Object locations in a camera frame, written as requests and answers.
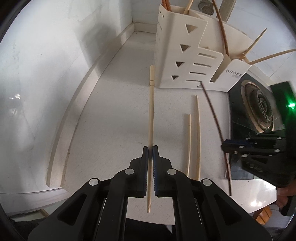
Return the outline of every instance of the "stove burner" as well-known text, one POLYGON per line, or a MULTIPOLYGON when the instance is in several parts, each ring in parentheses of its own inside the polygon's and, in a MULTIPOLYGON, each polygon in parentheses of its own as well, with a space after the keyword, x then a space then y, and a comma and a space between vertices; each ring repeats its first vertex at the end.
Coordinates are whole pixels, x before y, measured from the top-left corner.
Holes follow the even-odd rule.
POLYGON ((263 91, 249 80, 244 80, 241 93, 250 120, 258 132, 272 131, 274 117, 269 100, 263 91))

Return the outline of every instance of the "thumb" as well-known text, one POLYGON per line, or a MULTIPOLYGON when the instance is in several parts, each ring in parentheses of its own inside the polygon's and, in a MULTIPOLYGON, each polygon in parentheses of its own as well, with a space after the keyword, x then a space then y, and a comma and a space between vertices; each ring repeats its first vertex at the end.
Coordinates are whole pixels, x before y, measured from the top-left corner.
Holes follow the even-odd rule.
POLYGON ((296 195, 296 180, 291 182, 285 188, 278 188, 277 189, 277 195, 287 196, 287 197, 296 195))

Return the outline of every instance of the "triangular hole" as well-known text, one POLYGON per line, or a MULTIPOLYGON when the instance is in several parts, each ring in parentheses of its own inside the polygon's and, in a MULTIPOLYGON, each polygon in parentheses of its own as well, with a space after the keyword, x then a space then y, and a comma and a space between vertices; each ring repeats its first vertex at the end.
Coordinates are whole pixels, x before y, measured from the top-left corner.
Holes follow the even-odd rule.
POLYGON ((172 75, 172 79, 175 80, 176 78, 178 78, 179 75, 172 75))
POLYGON ((78 214, 86 199, 86 194, 80 195, 70 206, 68 206, 59 216, 58 220, 73 226, 78 218, 78 214))
POLYGON ((186 49, 190 47, 190 45, 180 44, 180 47, 182 49, 182 52, 184 52, 186 49))
POLYGON ((184 64, 184 62, 178 62, 178 61, 176 61, 176 65, 177 65, 178 68, 179 68, 182 64, 184 64))
POLYGON ((215 200, 227 226, 230 226, 241 220, 242 217, 219 195, 215 195, 215 200))
POLYGON ((191 33, 193 30, 197 29, 196 26, 192 26, 190 24, 186 24, 186 29, 188 33, 191 33))

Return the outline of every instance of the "black handle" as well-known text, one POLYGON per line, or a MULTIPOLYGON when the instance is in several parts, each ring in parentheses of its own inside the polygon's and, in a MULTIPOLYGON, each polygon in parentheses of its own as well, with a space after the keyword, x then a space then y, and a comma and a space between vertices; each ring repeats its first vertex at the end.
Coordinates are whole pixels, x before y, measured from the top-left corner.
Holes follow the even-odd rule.
POLYGON ((296 211, 296 195, 288 197, 288 203, 279 210, 284 216, 292 216, 296 211))

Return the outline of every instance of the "white countertop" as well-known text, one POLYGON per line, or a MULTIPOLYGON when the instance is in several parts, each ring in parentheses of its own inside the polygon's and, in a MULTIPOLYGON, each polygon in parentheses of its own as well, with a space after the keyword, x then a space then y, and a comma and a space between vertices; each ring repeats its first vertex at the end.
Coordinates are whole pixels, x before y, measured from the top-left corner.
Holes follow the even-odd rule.
MULTIPOLYGON (((148 145, 149 66, 153 64, 155 34, 135 32, 119 50, 96 84, 79 119, 71 144, 62 187, 74 193, 92 177, 112 178, 128 168, 148 145)), ((192 165, 196 175, 195 95, 201 121, 201 178, 210 178, 226 193, 225 163, 218 131, 202 90, 155 89, 154 145, 172 166, 185 171, 187 115, 192 114, 192 165)), ((224 139, 230 137, 227 93, 209 91, 224 139)), ((233 180, 232 198, 251 213, 276 200, 271 184, 259 180, 233 180)), ((174 224, 171 198, 129 198, 127 217, 174 224)))

